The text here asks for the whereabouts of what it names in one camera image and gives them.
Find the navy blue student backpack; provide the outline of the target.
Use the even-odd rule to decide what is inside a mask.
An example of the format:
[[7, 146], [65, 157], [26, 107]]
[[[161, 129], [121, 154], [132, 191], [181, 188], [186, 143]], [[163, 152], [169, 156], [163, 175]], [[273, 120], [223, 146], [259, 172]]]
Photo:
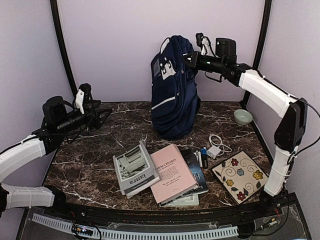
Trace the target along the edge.
[[195, 81], [198, 71], [183, 62], [194, 48], [181, 35], [166, 38], [150, 63], [151, 121], [165, 140], [178, 140], [189, 134], [201, 99]]

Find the grey ianra magazine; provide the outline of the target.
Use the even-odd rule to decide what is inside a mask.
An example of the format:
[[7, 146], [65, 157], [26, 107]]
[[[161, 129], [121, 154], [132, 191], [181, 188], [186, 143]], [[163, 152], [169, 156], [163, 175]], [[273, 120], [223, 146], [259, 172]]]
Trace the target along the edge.
[[144, 140], [119, 156], [113, 155], [112, 159], [120, 192], [128, 199], [161, 179]]

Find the pink Warm Chord book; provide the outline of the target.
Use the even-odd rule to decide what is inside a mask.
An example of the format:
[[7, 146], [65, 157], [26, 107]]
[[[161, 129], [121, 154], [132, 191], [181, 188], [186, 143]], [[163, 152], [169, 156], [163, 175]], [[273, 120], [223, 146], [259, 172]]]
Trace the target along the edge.
[[160, 181], [150, 188], [158, 204], [165, 204], [199, 185], [175, 144], [151, 154]]

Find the Wuthering Heights dark book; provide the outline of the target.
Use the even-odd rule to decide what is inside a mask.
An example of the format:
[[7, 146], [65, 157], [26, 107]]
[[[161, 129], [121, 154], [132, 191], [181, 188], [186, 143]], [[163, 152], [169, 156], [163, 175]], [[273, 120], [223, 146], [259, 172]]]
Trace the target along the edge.
[[194, 154], [194, 152], [191, 149], [184, 149], [184, 150], [181, 150], [180, 153], [183, 156], [183, 159], [187, 163], [195, 180], [198, 183], [198, 187], [196, 189], [192, 189], [192, 190], [184, 193], [182, 196], [188, 197], [191, 195], [200, 195], [203, 193], [207, 193], [209, 191], [208, 186], [207, 186], [207, 182], [205, 180], [204, 173], [201, 170], [201, 167], [199, 165], [199, 162], [198, 162], [197, 157]]

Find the pale green thin book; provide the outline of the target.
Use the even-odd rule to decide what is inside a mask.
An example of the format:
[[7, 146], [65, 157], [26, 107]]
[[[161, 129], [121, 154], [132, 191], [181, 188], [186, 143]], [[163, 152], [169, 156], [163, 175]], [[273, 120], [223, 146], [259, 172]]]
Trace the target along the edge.
[[173, 201], [170, 201], [166, 204], [159, 204], [160, 207], [171, 208], [171, 207], [189, 207], [189, 206], [198, 206], [199, 197], [197, 194], [192, 194], [189, 196], [176, 198]]

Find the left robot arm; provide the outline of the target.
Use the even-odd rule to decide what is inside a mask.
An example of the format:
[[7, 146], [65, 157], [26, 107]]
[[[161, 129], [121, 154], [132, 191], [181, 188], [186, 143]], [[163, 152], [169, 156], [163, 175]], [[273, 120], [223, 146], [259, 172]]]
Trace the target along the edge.
[[[101, 101], [90, 96], [80, 106], [54, 96], [42, 106], [44, 118], [41, 127], [24, 140], [0, 153], [0, 179], [24, 165], [56, 151], [64, 139], [77, 136], [86, 129], [99, 129], [112, 113], [111, 108], [99, 109]], [[26, 187], [0, 184], [0, 211], [13, 208], [47, 207], [60, 218], [71, 213], [66, 195], [54, 186]]]

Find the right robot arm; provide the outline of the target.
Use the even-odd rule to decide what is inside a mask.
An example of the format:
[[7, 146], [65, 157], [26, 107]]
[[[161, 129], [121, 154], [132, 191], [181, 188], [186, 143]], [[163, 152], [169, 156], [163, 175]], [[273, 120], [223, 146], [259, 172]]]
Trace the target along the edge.
[[193, 51], [183, 56], [184, 63], [193, 69], [217, 73], [236, 87], [250, 92], [260, 99], [280, 117], [281, 121], [274, 133], [275, 155], [271, 171], [255, 213], [266, 217], [275, 208], [275, 197], [283, 190], [290, 177], [298, 148], [306, 131], [307, 102], [296, 98], [272, 83], [258, 70], [246, 63], [237, 62], [236, 41], [229, 38], [217, 38], [215, 51], [207, 55], [211, 47], [208, 37], [196, 34], [196, 44], [201, 51]]

